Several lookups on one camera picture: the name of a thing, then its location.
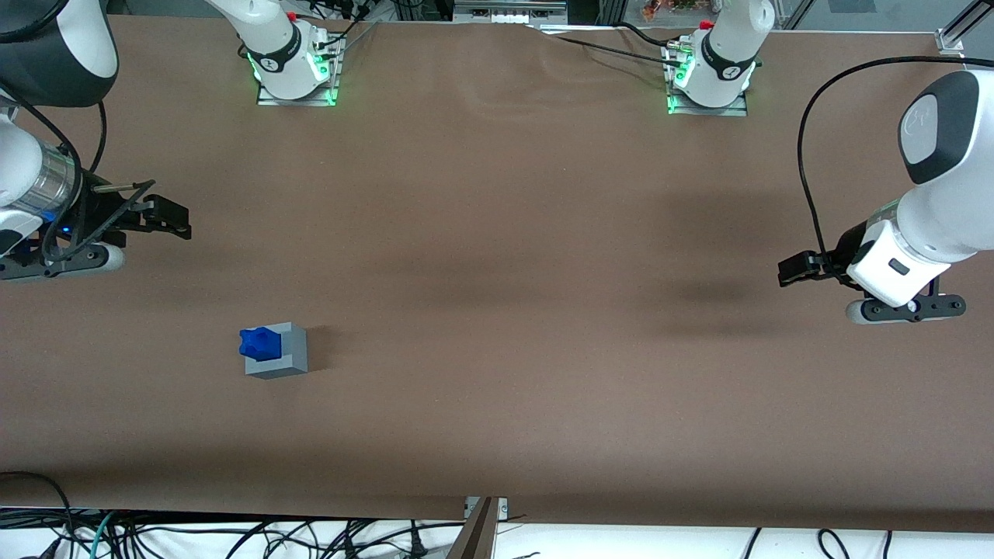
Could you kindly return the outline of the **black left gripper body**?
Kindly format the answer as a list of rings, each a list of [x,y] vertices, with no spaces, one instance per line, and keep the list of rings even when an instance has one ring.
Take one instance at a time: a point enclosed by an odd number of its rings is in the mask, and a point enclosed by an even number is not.
[[[837,283],[859,283],[849,268],[858,264],[865,257],[869,248],[864,248],[868,244],[873,247],[874,241],[867,241],[867,222],[863,220],[850,227],[841,234],[835,248],[822,253],[822,275],[824,279],[835,280]]]

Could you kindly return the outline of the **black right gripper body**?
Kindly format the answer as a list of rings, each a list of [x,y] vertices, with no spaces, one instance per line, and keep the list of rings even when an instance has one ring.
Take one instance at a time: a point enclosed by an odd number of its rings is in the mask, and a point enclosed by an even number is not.
[[[150,182],[114,185],[85,180],[77,201],[77,250],[99,243],[109,232],[149,232],[142,211],[135,208]]]

